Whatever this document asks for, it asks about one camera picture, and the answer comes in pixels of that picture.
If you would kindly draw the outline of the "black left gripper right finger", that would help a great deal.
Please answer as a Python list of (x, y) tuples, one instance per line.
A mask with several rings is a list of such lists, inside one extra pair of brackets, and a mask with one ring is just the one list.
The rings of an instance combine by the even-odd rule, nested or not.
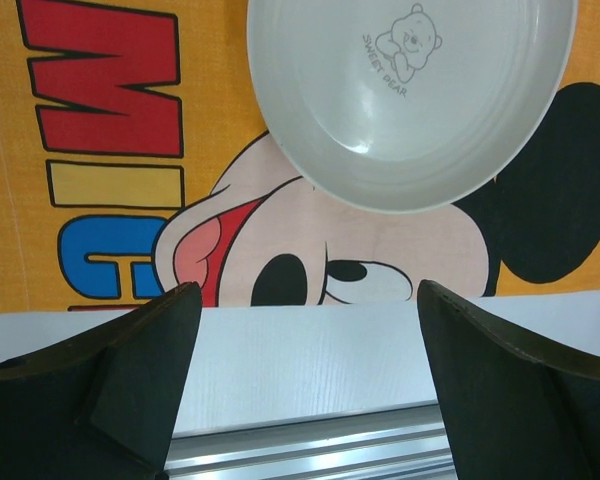
[(599, 356), (434, 281), (417, 310), (458, 478), (600, 479)]

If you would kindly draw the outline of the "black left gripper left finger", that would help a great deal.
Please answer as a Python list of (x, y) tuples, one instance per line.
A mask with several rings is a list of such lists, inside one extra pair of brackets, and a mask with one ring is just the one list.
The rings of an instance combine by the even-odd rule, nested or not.
[(202, 312), (185, 283), (0, 363), (0, 479), (165, 479)]

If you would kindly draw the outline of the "orange cartoon mouse placemat cloth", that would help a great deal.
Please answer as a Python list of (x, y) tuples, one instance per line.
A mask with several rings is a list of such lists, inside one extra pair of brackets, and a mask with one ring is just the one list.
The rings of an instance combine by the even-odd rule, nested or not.
[(600, 290), (600, 1), (521, 151), (446, 205), (313, 185), (252, 84), (252, 1), (0, 1), (0, 312)]

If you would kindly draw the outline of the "cream round plate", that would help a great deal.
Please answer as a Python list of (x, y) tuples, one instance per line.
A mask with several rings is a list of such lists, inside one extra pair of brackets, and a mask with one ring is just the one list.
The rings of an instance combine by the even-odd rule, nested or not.
[(417, 212), (493, 179), (549, 109), (575, 1), (252, 1), (249, 69), (275, 143), (324, 192)]

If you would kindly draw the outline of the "aluminium front frame rail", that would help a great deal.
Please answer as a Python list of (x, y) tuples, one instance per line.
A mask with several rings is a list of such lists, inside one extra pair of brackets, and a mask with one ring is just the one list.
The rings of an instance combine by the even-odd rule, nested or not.
[(176, 439), (171, 479), (453, 479), (435, 405)]

